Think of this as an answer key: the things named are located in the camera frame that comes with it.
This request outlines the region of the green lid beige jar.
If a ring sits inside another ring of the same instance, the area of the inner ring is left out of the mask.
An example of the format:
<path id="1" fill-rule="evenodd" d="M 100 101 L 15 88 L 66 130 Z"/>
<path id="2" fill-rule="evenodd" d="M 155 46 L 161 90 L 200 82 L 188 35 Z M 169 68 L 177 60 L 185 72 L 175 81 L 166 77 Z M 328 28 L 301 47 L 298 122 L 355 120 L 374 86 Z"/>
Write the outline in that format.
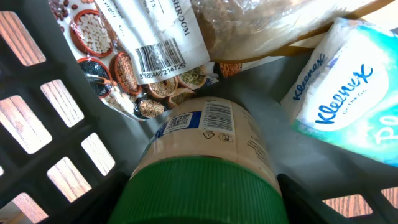
<path id="1" fill-rule="evenodd" d="M 217 97 L 172 109 L 127 182 L 110 223 L 287 223 L 259 128 Z"/>

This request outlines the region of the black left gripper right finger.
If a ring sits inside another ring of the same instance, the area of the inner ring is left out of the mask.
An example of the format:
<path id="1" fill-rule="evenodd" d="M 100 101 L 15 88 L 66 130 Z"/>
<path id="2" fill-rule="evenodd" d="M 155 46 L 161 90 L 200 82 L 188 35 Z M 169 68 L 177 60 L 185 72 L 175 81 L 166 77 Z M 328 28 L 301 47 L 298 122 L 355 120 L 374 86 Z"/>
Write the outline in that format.
<path id="1" fill-rule="evenodd" d="M 279 174 L 277 181 L 290 223 L 344 224 L 345 217 L 306 191 L 286 174 Z"/>

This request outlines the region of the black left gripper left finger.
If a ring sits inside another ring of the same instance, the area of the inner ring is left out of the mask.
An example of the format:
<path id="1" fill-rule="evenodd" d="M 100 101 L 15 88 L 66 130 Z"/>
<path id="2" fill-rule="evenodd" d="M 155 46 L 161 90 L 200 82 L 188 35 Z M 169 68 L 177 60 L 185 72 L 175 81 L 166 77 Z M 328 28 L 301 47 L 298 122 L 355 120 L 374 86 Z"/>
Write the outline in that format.
<path id="1" fill-rule="evenodd" d="M 40 223 L 106 223 L 113 212 L 129 176 L 117 171 L 91 189 L 63 211 L 49 216 Z"/>

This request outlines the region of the teal Kleenex tissue pack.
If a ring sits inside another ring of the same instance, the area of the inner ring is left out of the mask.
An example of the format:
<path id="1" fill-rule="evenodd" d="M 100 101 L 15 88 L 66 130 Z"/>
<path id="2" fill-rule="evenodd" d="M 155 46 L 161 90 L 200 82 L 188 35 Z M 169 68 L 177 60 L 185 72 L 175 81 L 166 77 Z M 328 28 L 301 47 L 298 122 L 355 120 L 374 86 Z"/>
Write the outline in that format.
<path id="1" fill-rule="evenodd" d="M 397 36 L 335 19 L 281 106 L 295 130 L 396 166 Z"/>

